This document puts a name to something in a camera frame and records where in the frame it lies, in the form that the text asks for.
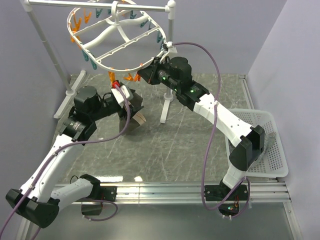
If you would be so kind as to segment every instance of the cable clip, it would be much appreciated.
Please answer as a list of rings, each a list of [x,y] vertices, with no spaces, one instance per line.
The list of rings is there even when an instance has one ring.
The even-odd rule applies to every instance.
[[[113,88],[113,89],[115,89],[116,86],[118,86],[118,87],[120,88],[120,83],[119,83],[118,81],[114,81],[114,82],[112,83],[112,88]]]

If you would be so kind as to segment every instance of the white plastic basket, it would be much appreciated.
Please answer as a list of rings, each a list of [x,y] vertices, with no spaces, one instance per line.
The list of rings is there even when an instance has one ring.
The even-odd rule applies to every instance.
[[[265,134],[276,133],[275,143],[265,152],[261,159],[256,160],[247,171],[248,177],[261,178],[280,178],[285,177],[289,170],[281,144],[279,132],[276,122],[271,113],[267,111],[253,110],[253,109],[229,109],[234,115],[248,124],[256,127],[260,125],[263,127]],[[229,140],[225,137],[226,152],[228,157],[228,164],[230,165],[229,155],[232,151],[232,146]]]

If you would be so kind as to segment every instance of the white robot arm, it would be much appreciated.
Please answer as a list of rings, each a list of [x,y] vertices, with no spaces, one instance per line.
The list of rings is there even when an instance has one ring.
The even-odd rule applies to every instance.
[[[134,90],[130,90],[125,85],[120,86],[118,82],[117,84],[128,101],[134,97]],[[5,197],[13,208],[24,197],[17,208],[17,214],[41,228],[46,228],[54,221],[59,211],[79,199],[101,200],[104,198],[108,201],[116,199],[116,191],[106,192],[108,190],[101,188],[100,181],[88,174],[80,176],[72,184],[54,190],[61,173],[77,159],[83,151],[83,143],[86,143],[97,129],[95,121],[115,113],[120,117],[126,116],[127,110],[123,106],[124,98],[120,92],[113,88],[106,94],[109,97],[101,98],[93,86],[85,86],[78,90],[74,98],[74,107],[70,110],[68,119],[63,123],[45,159],[20,189],[10,189]],[[141,105],[133,104],[129,107],[130,118],[142,108]],[[56,153],[57,149],[74,142],[82,144],[72,144]]]
[[[192,68],[184,57],[155,57],[151,65],[139,70],[138,74],[148,84],[162,83],[172,89],[181,104],[212,124],[215,121],[216,106],[216,127],[235,147],[229,156],[231,165],[220,184],[226,195],[263,152],[265,131],[261,126],[253,127],[227,110],[205,87],[192,79],[191,71]]]

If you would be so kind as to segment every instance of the black motor joint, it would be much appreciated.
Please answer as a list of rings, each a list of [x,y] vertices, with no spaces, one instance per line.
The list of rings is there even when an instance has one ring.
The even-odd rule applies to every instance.
[[[166,57],[164,62],[160,60],[160,57],[154,57],[152,63],[138,74],[150,85],[162,83],[172,89],[177,100],[193,111],[195,103],[209,94],[209,90],[192,79],[192,68],[186,58],[177,56]]]
[[[142,106],[142,98],[135,93],[134,89],[129,89],[133,93],[130,102],[130,118],[132,118]],[[69,112],[68,119],[64,121],[59,134],[64,134],[75,141],[87,141],[97,129],[96,121],[118,113],[120,118],[127,119],[125,106],[118,104],[117,99],[111,92],[107,92],[101,97],[94,86],[84,86],[77,91],[73,99],[74,106]]]

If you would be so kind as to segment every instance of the light purple wall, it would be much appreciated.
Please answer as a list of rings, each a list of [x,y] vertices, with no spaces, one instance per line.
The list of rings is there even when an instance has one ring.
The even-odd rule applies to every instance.
[[[37,169],[56,128],[64,89],[18,0],[0,3],[0,227],[12,210],[5,196]],[[13,240],[15,215],[1,240]]]
[[[136,0],[135,2],[141,5],[164,6],[168,1]],[[176,0],[176,2],[174,41],[204,45],[216,58],[223,73],[247,74],[286,0]],[[34,10],[46,35],[51,39],[70,73],[77,73],[81,69],[89,73],[105,73],[102,69],[94,71],[91,64],[84,61],[78,47],[70,42],[66,21],[72,8],[35,6]],[[167,30],[168,17],[165,13],[151,12],[150,15],[165,31]],[[107,17],[106,11],[102,12],[100,20],[103,19],[102,16]],[[115,39],[119,38],[112,39],[98,49],[105,53],[110,42],[111,44],[116,42]],[[135,48],[127,52],[125,58],[112,58],[113,66],[136,62],[139,64],[137,55],[142,52],[137,49],[140,50]],[[189,59],[194,72],[215,72],[209,58],[201,49],[179,46],[178,53]],[[145,51],[144,54],[152,57],[154,53]]]
[[[248,74],[255,107],[276,120],[306,240],[320,238],[319,9],[318,0],[288,0]]]

